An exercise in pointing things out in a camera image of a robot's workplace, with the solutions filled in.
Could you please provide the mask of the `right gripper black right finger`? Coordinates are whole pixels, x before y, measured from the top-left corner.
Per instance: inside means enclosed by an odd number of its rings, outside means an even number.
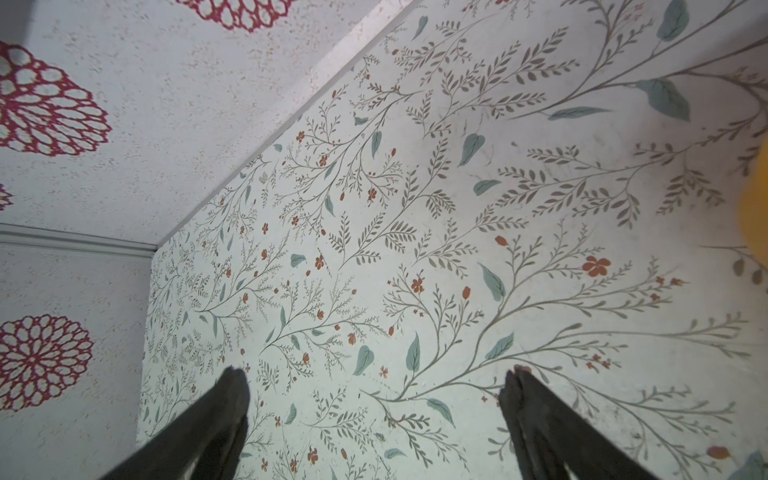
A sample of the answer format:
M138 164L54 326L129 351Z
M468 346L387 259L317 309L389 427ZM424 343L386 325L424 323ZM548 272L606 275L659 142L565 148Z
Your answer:
M522 367L509 370L499 405L524 479L653 479Z

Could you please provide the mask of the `yellow plastic bin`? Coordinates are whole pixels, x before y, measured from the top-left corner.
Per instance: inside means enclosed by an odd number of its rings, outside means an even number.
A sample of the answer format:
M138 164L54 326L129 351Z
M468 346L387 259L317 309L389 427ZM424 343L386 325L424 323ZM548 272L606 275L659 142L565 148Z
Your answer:
M767 140L764 140L743 188L738 209L744 243L763 267L767 266L768 259L767 174Z

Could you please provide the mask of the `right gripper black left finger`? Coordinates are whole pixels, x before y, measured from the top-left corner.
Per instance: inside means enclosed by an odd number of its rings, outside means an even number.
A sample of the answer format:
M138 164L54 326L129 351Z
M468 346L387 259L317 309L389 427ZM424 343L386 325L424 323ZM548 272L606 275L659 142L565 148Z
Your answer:
M248 432L250 389L227 367L214 386L105 479L233 479Z

